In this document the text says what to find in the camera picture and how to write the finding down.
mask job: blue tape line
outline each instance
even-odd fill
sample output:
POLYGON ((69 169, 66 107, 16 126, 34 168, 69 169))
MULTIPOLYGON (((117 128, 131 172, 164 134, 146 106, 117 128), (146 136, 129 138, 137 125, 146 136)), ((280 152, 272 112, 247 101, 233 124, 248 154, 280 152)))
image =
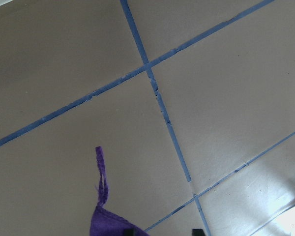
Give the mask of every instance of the blue tape line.
MULTIPOLYGON (((244 165, 242 165, 241 167, 237 168, 235 171, 229 173, 228 175, 226 175, 225 177, 223 177, 222 179, 220 179, 219 181, 217 181, 213 186, 211 186, 210 188, 207 188, 205 191, 201 192, 198 195, 194 195, 194 197, 192 199, 190 199, 189 201, 187 201, 185 204, 183 204, 182 206, 178 207, 177 209, 182 209, 183 207, 187 206, 188 204, 192 203, 193 201, 195 201, 197 198, 201 197, 202 195, 204 195, 205 193, 207 193, 208 191, 212 190, 214 187, 216 187, 217 185, 219 185, 220 183, 222 183, 224 180, 228 179, 230 176, 232 176, 233 174, 237 173, 239 170, 243 169, 244 167, 248 166, 248 164, 252 163, 253 161, 257 160, 258 158, 260 158, 261 156, 263 156, 264 154, 266 154, 267 152, 269 152, 270 150, 274 149, 276 146, 278 146, 279 144, 283 143, 284 141, 286 141, 287 139, 289 139, 290 137, 292 137, 293 135, 295 135, 295 131, 293 133, 291 133, 290 135, 286 136, 285 138, 281 139, 280 141, 278 141, 276 144, 272 145, 271 147, 269 147, 268 149, 266 149, 265 151, 261 152, 259 155, 255 156, 254 158, 252 158, 250 161, 248 161, 247 163, 245 163, 244 165)), ((158 224, 160 224, 162 221, 168 219, 169 217, 171 217, 174 213, 171 212, 169 213, 167 216, 165 216, 164 218, 162 218, 161 220, 157 221, 155 224, 151 225, 150 227, 147 228, 147 230, 150 230, 152 228, 154 228, 155 226, 157 226, 158 224)))
MULTIPOLYGON (((160 57, 158 57, 158 58, 152 60, 151 62, 149 62, 149 63, 145 63, 143 66, 141 66, 141 67, 135 69, 134 71, 128 73, 128 74, 125 75, 124 77, 121 77, 121 78, 117 79, 117 80, 116 80, 117 85, 121 84, 122 82, 124 82, 124 81, 126 81, 126 80, 128 80, 128 79, 131 79, 132 77, 134 77, 134 76, 140 74, 141 72, 143 72, 143 71, 145 71, 145 70, 148 70, 148 69, 152 68, 153 66, 155 66, 155 65, 157 65, 157 64, 159 64, 159 63, 161 63, 162 61, 164 61, 164 60, 166 60, 166 59, 172 57, 172 56, 175 55, 177 52, 179 52, 179 51, 181 51, 181 50, 183 50, 183 49, 185 49, 185 48, 191 46, 192 44, 195 44, 196 42, 199 42, 200 40, 202 40, 202 39, 204 39, 205 37, 207 37, 207 36, 213 34, 214 32, 216 32, 216 31, 218 31, 218 30, 224 28, 225 26, 227 26, 227 25, 229 25, 229 24, 231 24, 231 23, 233 23, 233 22, 235 22, 235 21, 237 21, 237 20, 243 18, 244 16, 246 16, 246 15, 248 15, 248 14, 250 14, 250 13, 252 13, 252 12, 254 12, 254 11, 260 9, 260 8, 262 8, 263 6, 269 4, 269 3, 273 2, 273 1, 274 1, 274 0, 264 0, 264 1, 260 2, 259 4, 257 4, 257 5, 255 5, 255 6, 253 6, 253 7, 249 8, 249 9, 247 9, 247 10, 241 12, 241 13, 239 13, 236 17, 230 19, 229 21, 222 22, 222 23, 220 23, 220 24, 218 24, 218 25, 216 25, 216 26, 210 28, 209 30, 207 30, 207 31, 205 31, 205 32, 203 32, 203 33, 201 33, 201 34, 199 34, 198 36, 192 38, 191 40, 187 41, 186 43, 181 44, 179 47, 170 50, 169 52, 167 52, 167 53, 161 55, 160 57)), ((63 107, 63 108, 60 108, 59 110, 57 110, 57 111, 55 111, 55 112, 53 112, 53 113, 51 113, 51 114, 57 114, 57 115, 54 116, 54 117, 57 117, 57 116, 63 114, 64 112, 66 112, 66 111, 72 109, 73 107, 75 107, 75 106, 72 106, 71 108, 69 108, 69 109, 67 109, 67 110, 64 109, 64 107, 63 107)), ((23 135, 23 134, 25 134, 25 133, 31 131, 32 129, 38 127, 39 125, 41 125, 41 124, 43 124, 43 123, 45 123, 45 122, 47 122, 47 121, 49 121, 49 120, 51 120, 51 119, 54 118, 54 117, 52 117, 52 118, 49 117, 49 115, 47 115, 47 116, 45 116, 45 117, 43 117, 43 118, 41 118, 41 119, 39 119, 39 120, 33 122, 32 124, 29 124, 29 125, 26 126, 26 127, 23 127, 22 129, 20 129, 20 130, 14 132, 14 133, 12 133, 12 134, 10 134, 10 135, 8 135, 8 136, 2 138, 2 139, 0 139, 0 146, 2 146, 2 145, 4 145, 5 143, 7 143, 7 142, 9 142, 9 141, 11 141, 11 140, 13 140, 13 139, 19 137, 19 136, 21 136, 21 135, 23 135)))
POLYGON ((208 224, 207 224, 207 220, 206 220, 205 214, 204 214, 204 212, 203 212, 203 210, 202 210, 202 207, 201 207, 201 205, 200 205, 199 198, 195 198, 195 202, 196 202, 196 204, 197 204, 197 207, 198 207, 198 210, 199 210, 200 216, 201 216, 201 218, 202 218, 202 221, 203 221, 203 223, 204 223, 204 225, 205 225, 206 234, 207 234, 208 236, 211 236, 211 231, 210 231, 210 229, 209 229, 209 227, 208 227, 208 224))
POLYGON ((70 104, 56 110, 55 112, 52 112, 49 115, 46 115, 45 117, 43 117, 43 118, 41 118, 41 119, 39 119, 39 120, 37 120, 37 121, 23 127, 23 128, 21 128, 21 129, 19 129, 18 131, 16 131, 16 132, 14 132, 14 133, 0 139, 0 147, 2 145, 6 144, 7 142, 9 142, 9 141, 11 141, 11 140, 13 140, 13 139, 27 133, 27 132, 35 129, 36 127, 42 125, 43 123, 45 123, 47 121, 50 121, 51 119, 53 119, 53 118, 65 113, 65 112, 69 111, 70 109, 72 109, 72 108, 74 108, 76 106, 79 106, 84 102, 87 102, 87 101, 91 100, 93 96, 98 96, 101 93, 104 93, 107 90, 112 89, 112 88, 120 85, 121 83, 133 78, 134 76, 142 73, 143 71, 144 71, 143 67, 140 67, 140 68, 128 73, 127 75, 125 75, 125 76, 123 76, 123 77, 121 77, 121 78, 119 78, 119 79, 117 79, 117 80, 115 80, 115 81, 113 81, 113 82, 99 88, 98 90, 96 90, 94 92, 91 92, 91 93, 87 94, 86 96, 81 97, 80 99, 78 99, 78 100, 76 100, 76 101, 74 101, 74 102, 72 102, 72 103, 70 103, 70 104))
POLYGON ((282 215, 283 213, 285 213, 286 211, 292 209, 293 207, 295 207, 295 204, 288 207, 286 210, 282 211, 281 213, 279 213, 278 215, 276 215, 275 217, 271 218, 269 221, 267 221, 264 225, 260 226, 259 228, 257 228, 257 230, 255 230, 252 234, 250 234, 249 236, 254 235, 256 232, 258 232, 260 229, 262 229, 264 226, 268 225, 270 222, 272 222, 273 220, 275 220, 277 217, 279 217, 280 215, 282 215))
MULTIPOLYGON (((134 22, 134 19, 133 19, 133 16, 131 14, 129 5, 127 3, 127 0, 120 0, 120 3, 121 3, 121 6, 122 6, 122 9, 124 11, 124 14, 126 16, 127 22, 129 24, 129 27, 130 27, 131 33, 133 35, 133 38, 134 38, 134 40, 135 40, 135 42, 137 44, 138 51, 140 53, 141 59, 142 59, 144 64, 148 64, 148 56, 147 56, 146 51, 144 49, 142 40, 140 38, 137 26, 136 26, 136 24, 134 22)), ((183 158, 183 155, 182 155, 182 152, 181 152, 181 149, 180 149, 176 134, 174 132, 173 126, 171 124, 171 120, 170 120, 169 115, 167 113, 164 101, 162 99, 162 96, 161 96, 160 92, 158 91, 158 85, 157 85, 156 79, 154 77, 154 74, 153 74, 151 68, 147 68, 147 76, 150 78, 150 82, 151 82, 151 85, 153 87, 154 94, 156 96, 158 105, 159 105, 159 107, 161 109, 161 112, 163 114, 165 123, 167 125, 167 129, 168 129, 168 131, 169 131, 169 133, 171 135, 171 138, 172 138, 174 147, 176 149, 178 158, 180 160, 182 169, 183 169, 183 171, 185 173, 187 181, 190 182, 191 181, 191 176, 190 176, 189 170, 188 170, 186 162, 185 162, 185 160, 183 158)))
POLYGON ((223 177, 222 179, 220 179, 219 181, 217 181, 214 185, 212 185, 210 188, 207 188, 205 191, 203 191, 202 193, 198 194, 197 196, 200 197, 203 194, 207 193, 208 191, 210 191, 211 189, 213 189, 214 187, 216 187, 217 185, 219 185, 223 181, 227 180, 230 176, 232 176, 233 174, 239 172, 240 170, 242 170, 243 168, 245 168, 246 166, 248 166, 252 162, 256 161, 257 159, 259 159, 260 157, 262 157, 263 155, 265 155, 267 152, 269 152, 270 150, 274 149, 276 146, 280 145, 281 143, 283 143, 284 141, 286 141, 287 139, 289 139, 290 137, 292 137, 293 135, 295 135, 295 131, 293 133, 291 133, 290 135, 286 136, 285 138, 281 139, 280 141, 278 141, 276 144, 272 145, 268 149, 264 150, 263 152, 261 152, 260 154, 258 154, 257 156, 255 156, 254 158, 252 158, 251 160, 249 160, 247 163, 243 164, 242 166, 240 166, 239 168, 237 168, 236 170, 234 170, 233 172, 229 173, 227 176, 223 177))
POLYGON ((169 213, 167 216, 163 217, 162 219, 160 219, 159 221, 157 221, 156 223, 154 223, 153 225, 151 225, 150 227, 148 227, 147 229, 145 229, 145 231, 149 231, 151 229, 153 229, 155 226, 159 225, 160 223, 162 223, 164 220, 168 219, 169 217, 171 217, 172 215, 174 215, 175 213, 177 213, 178 211, 180 211, 181 209, 183 209, 185 206, 187 206, 188 204, 192 203, 195 200, 195 197, 192 198, 191 200, 187 201, 185 204, 181 205, 180 207, 178 207, 177 209, 173 210, 171 213, 169 213))
POLYGON ((222 28, 230 25, 231 23, 234 23, 235 21, 238 21, 239 19, 253 13, 254 11, 268 5, 269 3, 273 2, 275 0, 264 0, 254 6, 252 6, 251 8, 247 9, 247 10, 244 10, 242 11, 241 13, 239 13, 238 15, 236 15, 235 17, 233 17, 232 19, 228 20, 228 21, 225 21, 225 22, 222 22, 222 23, 219 23, 218 25, 208 29, 207 31, 199 34, 198 36, 188 40, 187 42, 181 44, 180 46, 178 46, 177 48, 174 48, 172 50, 170 50, 169 52, 161 55, 160 57, 152 60, 150 63, 149 63, 149 66, 150 67, 153 67, 159 63, 161 63, 162 61, 172 57, 173 55, 175 55, 176 53, 180 52, 181 50, 184 50, 186 49, 187 47, 199 42, 200 40, 210 36, 211 34, 221 30, 222 28))

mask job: purple fabric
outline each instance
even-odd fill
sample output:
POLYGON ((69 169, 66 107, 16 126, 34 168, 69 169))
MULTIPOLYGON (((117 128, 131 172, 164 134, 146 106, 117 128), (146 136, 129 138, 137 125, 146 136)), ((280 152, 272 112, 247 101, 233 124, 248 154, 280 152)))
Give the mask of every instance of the purple fabric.
POLYGON ((90 236, 122 236, 123 230, 134 229, 135 236, 148 236, 140 228, 131 224, 122 217, 113 214, 103 208, 108 199, 108 184, 105 172, 104 153, 102 147, 96 148, 96 159, 100 173, 99 187, 98 187, 98 203, 95 208, 89 235, 90 236))

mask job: dark object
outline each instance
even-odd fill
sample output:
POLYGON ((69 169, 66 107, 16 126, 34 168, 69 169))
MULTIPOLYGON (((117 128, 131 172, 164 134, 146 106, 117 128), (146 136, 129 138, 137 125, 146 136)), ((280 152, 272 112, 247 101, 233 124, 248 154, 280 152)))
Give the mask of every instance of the dark object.
POLYGON ((134 229, 123 230, 122 236, 135 236, 134 233, 135 233, 134 229))
POLYGON ((203 229, 193 229, 192 236, 206 236, 203 229))

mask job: gray surface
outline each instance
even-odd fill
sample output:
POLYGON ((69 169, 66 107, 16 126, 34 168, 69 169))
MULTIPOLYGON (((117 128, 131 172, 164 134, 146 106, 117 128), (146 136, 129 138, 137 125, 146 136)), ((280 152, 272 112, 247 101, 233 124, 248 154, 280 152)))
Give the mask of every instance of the gray surface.
POLYGON ((295 207, 289 207, 287 211, 277 216, 254 234, 254 236, 276 235, 295 236, 295 207))
POLYGON ((99 145, 111 189, 105 209, 146 229, 192 198, 141 75, 0 148, 0 236, 88 235, 99 145))
MULTIPOLYGON (((154 59, 257 2, 129 6, 154 59)), ((119 1, 1 6, 0 138, 141 64, 119 1)), ((111 188, 105 208, 146 229, 295 131, 295 0, 276 0, 153 71, 192 182, 142 73, 0 147, 0 236, 88 235, 95 146, 111 188)), ((294 204, 295 135, 200 202, 214 236, 250 234, 294 204)), ((282 232, 282 223, 269 226, 282 232)), ((191 202, 149 234, 203 227, 191 202)))
POLYGON ((141 65, 118 1, 16 2, 0 8, 0 138, 141 65))

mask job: purple cloth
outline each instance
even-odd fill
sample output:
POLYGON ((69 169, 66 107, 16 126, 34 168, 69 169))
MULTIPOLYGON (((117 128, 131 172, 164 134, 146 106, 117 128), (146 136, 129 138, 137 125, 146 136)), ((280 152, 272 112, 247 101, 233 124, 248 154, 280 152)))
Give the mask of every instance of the purple cloth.
POLYGON ((98 203, 95 208, 89 235, 90 236, 122 236, 123 230, 134 229, 135 236, 148 236, 140 228, 131 224, 122 217, 113 214, 103 208, 108 199, 108 185, 105 172, 104 153, 102 147, 96 148, 96 159, 100 173, 99 187, 98 187, 98 203))

